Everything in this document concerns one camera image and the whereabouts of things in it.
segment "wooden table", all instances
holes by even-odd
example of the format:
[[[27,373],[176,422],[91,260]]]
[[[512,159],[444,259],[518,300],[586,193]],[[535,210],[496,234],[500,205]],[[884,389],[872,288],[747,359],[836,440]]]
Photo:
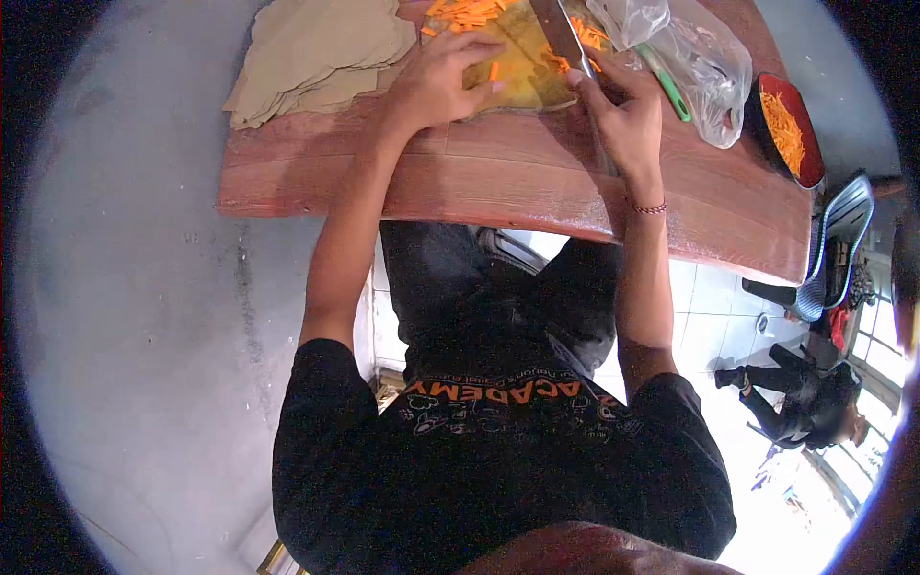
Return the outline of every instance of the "wooden table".
[[[398,14],[420,22],[431,2]],[[751,53],[753,72],[786,77],[753,0],[703,0]],[[388,86],[399,66],[381,74]],[[224,153],[221,213],[244,217],[325,215],[380,91],[335,114],[281,116],[232,132]],[[728,150],[705,143],[662,99],[661,171],[673,256],[720,265],[776,284],[801,283],[808,263],[810,194],[777,173],[747,129]],[[581,105],[540,114],[485,113],[419,133],[399,161],[384,218],[538,230],[620,241],[624,203],[613,220]]]

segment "brown paper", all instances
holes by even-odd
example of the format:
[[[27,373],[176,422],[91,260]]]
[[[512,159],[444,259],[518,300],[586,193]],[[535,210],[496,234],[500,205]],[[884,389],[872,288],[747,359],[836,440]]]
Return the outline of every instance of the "brown paper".
[[[243,70],[224,104],[231,125],[326,109],[376,88],[376,70],[416,41],[398,0],[275,0],[252,27]]]

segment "gray concrete floor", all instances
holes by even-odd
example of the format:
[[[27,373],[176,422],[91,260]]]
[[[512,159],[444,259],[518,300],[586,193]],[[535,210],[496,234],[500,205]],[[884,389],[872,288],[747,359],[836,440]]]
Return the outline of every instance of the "gray concrete floor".
[[[758,5],[829,172],[897,173],[878,99],[823,10]],[[321,221],[213,209],[220,108],[256,9],[114,6],[31,170],[12,294],[29,400],[67,497],[124,573],[252,573],[273,538],[259,519]]]

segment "green handle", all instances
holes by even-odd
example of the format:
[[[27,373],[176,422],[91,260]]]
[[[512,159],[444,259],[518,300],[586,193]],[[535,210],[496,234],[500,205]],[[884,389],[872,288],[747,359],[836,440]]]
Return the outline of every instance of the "green handle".
[[[636,46],[636,52],[642,57],[642,60],[645,60],[646,64],[651,68],[652,73],[658,78],[658,82],[664,89],[664,94],[671,101],[671,105],[674,106],[674,111],[677,112],[677,117],[680,118],[681,121],[690,121],[690,109],[684,103],[684,99],[681,98],[681,93],[677,90],[677,85],[674,84],[674,80],[671,78],[671,75],[668,74],[668,71],[659,64],[657,57],[652,53],[649,46],[645,43],[638,44]]]

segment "knife blade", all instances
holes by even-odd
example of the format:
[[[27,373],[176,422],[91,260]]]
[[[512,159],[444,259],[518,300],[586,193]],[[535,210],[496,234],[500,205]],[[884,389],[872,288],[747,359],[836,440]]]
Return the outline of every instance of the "knife blade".
[[[549,47],[556,56],[564,57],[569,65],[578,68],[592,80],[597,80],[588,57],[581,48],[581,41],[569,20],[569,13],[561,0],[530,0],[536,19],[549,41]]]
[[[536,19],[543,29],[543,35],[549,41],[549,48],[556,56],[563,56],[569,65],[584,72],[591,80],[597,81],[597,75],[581,48],[581,41],[575,28],[569,20],[569,13],[562,5],[562,0],[530,0],[530,7],[536,14]],[[616,167],[610,161],[604,150],[604,142],[597,131],[597,122],[591,113],[588,114],[588,123],[591,126],[591,139],[594,144],[594,154],[597,157],[597,166],[602,173],[616,176]]]

